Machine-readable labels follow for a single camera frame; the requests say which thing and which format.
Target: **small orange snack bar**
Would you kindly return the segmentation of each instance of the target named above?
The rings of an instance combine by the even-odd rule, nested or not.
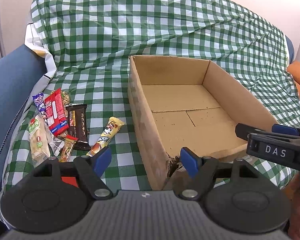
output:
[[[70,135],[66,136],[65,139],[65,146],[63,147],[61,157],[60,157],[60,162],[65,163],[69,161],[69,157],[71,155],[72,149],[74,144],[76,143],[78,139],[76,137],[72,137]]]

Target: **checkered cloth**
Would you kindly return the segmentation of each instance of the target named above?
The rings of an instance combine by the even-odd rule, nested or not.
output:
[[[130,55],[211,59],[279,123],[300,127],[300,99],[286,72],[284,34],[230,0],[34,0],[31,12],[57,65],[44,94],[61,87],[72,103],[88,105],[90,145],[109,117],[126,122],[110,143],[112,162],[102,176],[113,191],[149,189],[127,96]],[[6,189],[33,168],[28,122],[34,110],[32,106],[9,154]],[[70,160],[82,154],[73,151]],[[279,187],[295,172],[263,160],[253,165]]]

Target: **metal bolt head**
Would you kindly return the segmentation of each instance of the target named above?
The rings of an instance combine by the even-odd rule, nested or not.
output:
[[[193,189],[185,189],[182,192],[182,195],[187,198],[193,198],[193,197],[196,197],[198,195],[198,193]]]
[[[97,197],[108,197],[110,195],[110,191],[107,190],[106,188],[100,188],[100,189],[97,189],[94,194],[97,196]]]

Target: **red snack package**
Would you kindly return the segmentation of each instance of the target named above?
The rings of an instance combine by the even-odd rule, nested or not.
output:
[[[68,129],[65,111],[62,105],[61,88],[54,91],[45,101],[47,121],[50,131],[58,136]]]

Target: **open cardboard box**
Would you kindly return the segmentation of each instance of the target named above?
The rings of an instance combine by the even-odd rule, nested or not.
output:
[[[231,161],[245,154],[241,122],[271,131],[274,117],[210,60],[130,57],[129,103],[138,148],[153,190],[162,189],[182,147]]]

